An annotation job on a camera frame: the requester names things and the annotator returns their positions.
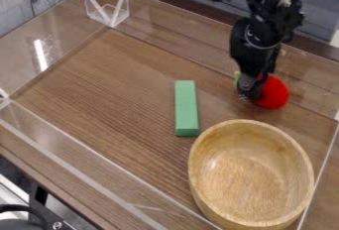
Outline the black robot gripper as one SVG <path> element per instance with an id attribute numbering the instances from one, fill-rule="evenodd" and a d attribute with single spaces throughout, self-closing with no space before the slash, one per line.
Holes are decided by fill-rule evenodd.
<path id="1" fill-rule="evenodd" d="M 237 90 L 241 99 L 258 101 L 262 99 L 262 87 L 269 76 L 275 72 L 275 61 L 281 45 L 265 48 L 254 43 L 249 36 L 251 21 L 237 21 L 230 39 L 231 57 L 239 65 L 237 72 Z"/>

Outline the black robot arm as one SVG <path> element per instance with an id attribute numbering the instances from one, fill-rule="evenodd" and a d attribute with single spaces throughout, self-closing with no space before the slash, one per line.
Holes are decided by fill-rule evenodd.
<path id="1" fill-rule="evenodd" d="M 230 53 L 241 68 L 237 82 L 239 95 L 247 100 L 259 101 L 263 99 L 263 85 L 275 70 L 282 44 L 293 40 L 305 14 L 301 0 L 246 1 L 250 15 L 234 24 Z"/>

